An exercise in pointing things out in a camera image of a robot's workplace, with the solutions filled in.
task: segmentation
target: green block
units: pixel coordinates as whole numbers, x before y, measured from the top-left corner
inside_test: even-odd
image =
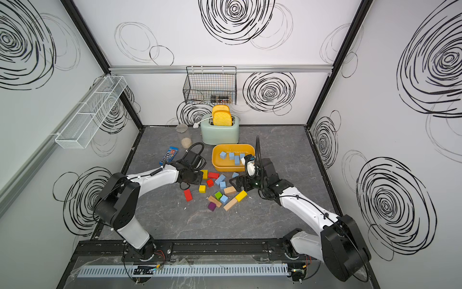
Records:
[[[217,198],[217,200],[220,200],[220,198],[223,196],[223,194],[221,192],[217,192],[215,193],[215,198]]]

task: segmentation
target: wire basket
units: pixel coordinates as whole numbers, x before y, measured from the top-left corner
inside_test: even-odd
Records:
[[[123,76],[108,75],[56,137],[62,148],[86,148],[127,87]]]
[[[206,102],[212,105],[235,105],[236,69],[235,66],[186,67],[188,75],[183,86],[184,101],[187,104]]]

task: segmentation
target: yellow toy bread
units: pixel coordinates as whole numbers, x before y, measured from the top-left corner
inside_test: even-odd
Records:
[[[212,108],[212,116],[214,116],[216,111],[227,111],[227,112],[229,112],[230,108],[227,105],[216,105],[216,106],[214,106]]]
[[[216,111],[213,115],[213,125],[232,126],[232,118],[229,111]]]

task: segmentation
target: yellow tray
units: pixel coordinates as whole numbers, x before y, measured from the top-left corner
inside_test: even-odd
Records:
[[[220,153],[225,152],[226,158],[223,160],[220,158]],[[234,160],[230,160],[228,153],[251,154],[255,155],[255,149],[253,146],[246,143],[237,144],[219,144],[213,148],[212,151],[212,164],[215,169],[219,172],[243,172],[245,171],[242,163],[239,166],[234,165]]]

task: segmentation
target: small jar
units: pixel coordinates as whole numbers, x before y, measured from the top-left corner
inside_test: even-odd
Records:
[[[178,138],[180,139],[181,146],[183,148],[189,148],[193,144],[193,140],[187,125],[183,123],[177,125],[176,133],[178,134]]]

